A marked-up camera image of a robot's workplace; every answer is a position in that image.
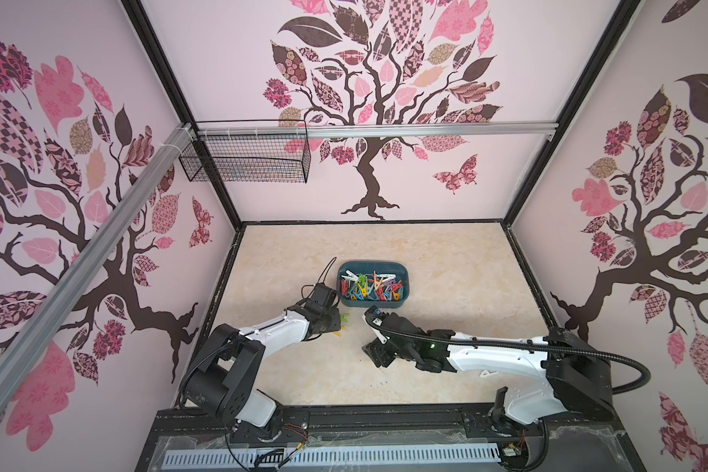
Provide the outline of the beige clothespin pile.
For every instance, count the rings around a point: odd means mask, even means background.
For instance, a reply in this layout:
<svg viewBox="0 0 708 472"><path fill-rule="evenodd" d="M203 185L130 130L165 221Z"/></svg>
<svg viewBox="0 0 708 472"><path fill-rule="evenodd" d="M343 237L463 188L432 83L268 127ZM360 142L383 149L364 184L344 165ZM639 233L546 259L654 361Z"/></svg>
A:
<svg viewBox="0 0 708 472"><path fill-rule="evenodd" d="M381 289L382 285L393 279L393 275L379 275L378 273L373 273L373 287L375 291Z"/></svg>

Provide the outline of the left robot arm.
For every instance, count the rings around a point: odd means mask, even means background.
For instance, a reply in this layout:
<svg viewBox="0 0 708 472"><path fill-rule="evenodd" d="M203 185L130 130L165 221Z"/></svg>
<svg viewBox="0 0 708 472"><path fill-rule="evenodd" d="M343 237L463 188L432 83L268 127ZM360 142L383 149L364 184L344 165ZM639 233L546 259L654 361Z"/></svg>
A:
<svg viewBox="0 0 708 472"><path fill-rule="evenodd" d="M179 385L177 405L193 403L223 424L247 423L274 434L281 417L279 404L255 389L262 362L280 350L339 332L337 292L324 283L279 316L247 326L217 326L196 354Z"/></svg>

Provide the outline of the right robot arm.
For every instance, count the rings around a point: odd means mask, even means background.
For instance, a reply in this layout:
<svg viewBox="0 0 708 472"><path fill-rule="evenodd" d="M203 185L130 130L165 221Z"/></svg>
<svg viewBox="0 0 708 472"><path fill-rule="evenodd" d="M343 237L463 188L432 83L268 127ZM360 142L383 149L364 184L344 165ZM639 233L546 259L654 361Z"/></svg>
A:
<svg viewBox="0 0 708 472"><path fill-rule="evenodd" d="M488 416L499 432L564 413L591 421L615 417L610 362L557 330L525 340L477 338L453 330L425 332L377 307L365 312L364 321L376 339L363 351L378 368L402 359L432 374L488 371L529 379L526 387L497 391Z"/></svg>

